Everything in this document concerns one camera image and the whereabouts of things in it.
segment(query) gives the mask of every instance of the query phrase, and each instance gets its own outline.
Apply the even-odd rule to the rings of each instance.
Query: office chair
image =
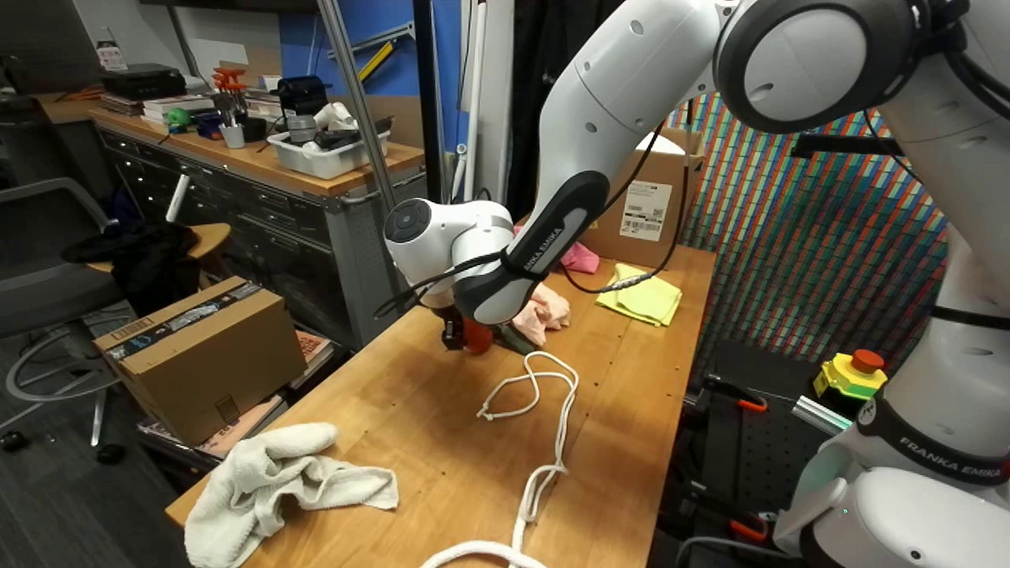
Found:
[[[98,452],[98,460],[118,460],[122,447],[102,444],[103,403],[113,377],[102,362],[83,316],[121,303],[122,294],[110,275],[59,257],[66,246],[98,237],[102,227],[102,205],[70,175],[0,189],[0,338],[56,327],[11,367],[6,392],[30,403],[96,395],[91,452]],[[59,342],[73,362],[22,376],[30,360],[52,342]],[[55,395],[37,395],[32,387],[59,372],[75,377]]]

